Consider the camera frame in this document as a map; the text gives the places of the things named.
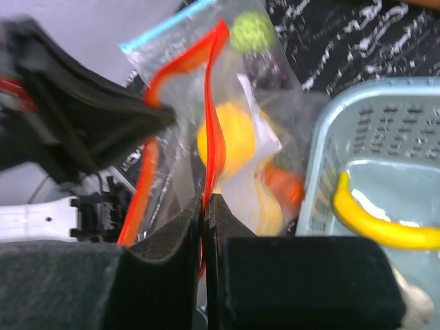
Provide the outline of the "yellow lemon fruit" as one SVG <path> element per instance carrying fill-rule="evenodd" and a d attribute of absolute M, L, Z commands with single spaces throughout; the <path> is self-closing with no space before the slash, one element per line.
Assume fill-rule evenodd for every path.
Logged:
<path fill-rule="evenodd" d="M 248 112 L 234 103 L 218 104 L 216 111 L 225 140 L 223 174 L 232 176 L 254 156 L 254 125 Z"/>

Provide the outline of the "green bumpy fruit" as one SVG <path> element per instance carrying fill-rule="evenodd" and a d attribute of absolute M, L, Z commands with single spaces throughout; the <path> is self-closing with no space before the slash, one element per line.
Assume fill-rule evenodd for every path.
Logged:
<path fill-rule="evenodd" d="M 272 48 L 277 35 L 266 13 L 246 11 L 234 19 L 230 28 L 230 43 L 240 52 L 263 51 Z"/>

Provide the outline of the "dark red grape bunch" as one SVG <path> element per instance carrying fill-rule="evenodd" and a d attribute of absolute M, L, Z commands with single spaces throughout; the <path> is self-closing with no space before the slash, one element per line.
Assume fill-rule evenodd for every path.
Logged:
<path fill-rule="evenodd" d="M 292 86 L 288 68 L 271 52 L 247 52 L 243 55 L 245 72 L 254 89 L 281 90 Z"/>

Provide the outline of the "blue zipper clear bag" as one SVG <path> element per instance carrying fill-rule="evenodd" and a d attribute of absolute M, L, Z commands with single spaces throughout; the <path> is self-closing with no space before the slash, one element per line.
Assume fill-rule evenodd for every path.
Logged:
<path fill-rule="evenodd" d="M 266 13 L 269 17 L 264 1 L 194 1 L 150 30 L 121 43 L 120 49 L 152 96 L 166 102 L 201 102 L 206 68 L 212 68 L 213 85 L 219 89 L 233 86 L 227 82 L 227 75 L 247 76 L 244 53 L 236 51 L 230 43 L 234 19 L 246 11 Z M 277 42 L 272 48 L 250 52 L 271 52 L 280 57 L 289 70 L 292 85 L 281 90 L 251 86 L 252 90 L 263 102 L 302 102 L 306 93 L 289 66 L 277 32 L 276 35 Z"/>

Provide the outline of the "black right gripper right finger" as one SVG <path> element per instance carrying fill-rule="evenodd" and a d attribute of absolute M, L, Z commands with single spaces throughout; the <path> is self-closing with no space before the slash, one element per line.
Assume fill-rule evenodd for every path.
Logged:
<path fill-rule="evenodd" d="M 397 329 L 406 306 L 381 247 L 358 236 L 259 237 L 212 195 L 210 329 Z"/>

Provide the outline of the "orange pumpkin toy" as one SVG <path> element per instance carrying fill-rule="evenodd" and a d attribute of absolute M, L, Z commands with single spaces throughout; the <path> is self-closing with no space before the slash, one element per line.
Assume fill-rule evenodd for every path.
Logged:
<path fill-rule="evenodd" d="M 264 170 L 264 183 L 279 202 L 282 209 L 299 211 L 304 198 L 304 178 L 289 170 L 268 165 Z"/>

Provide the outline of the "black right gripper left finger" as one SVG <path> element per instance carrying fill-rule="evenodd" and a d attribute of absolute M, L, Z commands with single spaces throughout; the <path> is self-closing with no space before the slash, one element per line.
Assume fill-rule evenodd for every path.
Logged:
<path fill-rule="evenodd" d="M 2 329 L 191 329 L 201 198 L 132 247 L 1 245 Z"/>

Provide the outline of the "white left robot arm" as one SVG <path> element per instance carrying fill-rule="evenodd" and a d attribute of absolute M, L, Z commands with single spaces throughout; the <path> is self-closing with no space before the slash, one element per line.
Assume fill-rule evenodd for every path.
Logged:
<path fill-rule="evenodd" d="M 1 240 L 114 242 L 127 212 L 120 184 L 99 176 L 176 121 L 173 108 L 82 66 L 30 17 L 1 21 L 1 169 L 32 163 L 69 191 L 1 208 Z"/>

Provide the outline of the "red zipper clear bag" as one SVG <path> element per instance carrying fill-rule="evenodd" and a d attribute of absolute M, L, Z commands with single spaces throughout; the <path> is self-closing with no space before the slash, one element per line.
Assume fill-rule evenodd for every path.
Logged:
<path fill-rule="evenodd" d="M 201 102 L 161 101 L 146 86 L 143 99 L 170 105 L 177 121 L 143 145 L 140 176 L 118 239 L 120 245 L 130 246 L 139 239 L 146 224 L 147 206 L 153 202 L 155 186 L 161 179 L 171 182 L 170 195 L 180 207 L 186 206 L 192 197 L 200 196 L 207 201 L 213 194 L 221 195 L 232 214 L 256 234 L 259 203 L 254 178 L 259 177 L 264 183 L 268 165 L 304 178 L 292 102 L 259 101 L 249 78 L 242 73 L 227 75 L 227 82 L 233 86 L 219 89 L 213 85 L 212 74 L 212 68 L 206 68 Z M 216 111 L 216 106 L 225 102 L 245 109 L 254 125 L 254 156 L 232 176 L 223 174 L 226 144 Z M 281 210 L 284 220 L 278 235 L 299 212 Z"/>

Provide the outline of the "white garlic bulb toy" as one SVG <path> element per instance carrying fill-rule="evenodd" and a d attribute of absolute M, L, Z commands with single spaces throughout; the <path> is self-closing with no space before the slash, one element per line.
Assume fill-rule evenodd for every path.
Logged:
<path fill-rule="evenodd" d="M 433 300 L 422 288 L 408 283 L 394 266 L 391 268 L 406 307 L 406 312 L 401 321 L 401 328 L 409 330 L 423 329 L 435 314 Z"/>

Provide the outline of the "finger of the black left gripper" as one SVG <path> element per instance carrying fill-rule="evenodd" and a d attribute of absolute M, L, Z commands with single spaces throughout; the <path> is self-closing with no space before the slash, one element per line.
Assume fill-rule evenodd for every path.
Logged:
<path fill-rule="evenodd" d="M 38 164 L 76 183 L 174 125 L 165 104 L 82 66 L 29 16 L 1 21 L 1 168 Z"/>

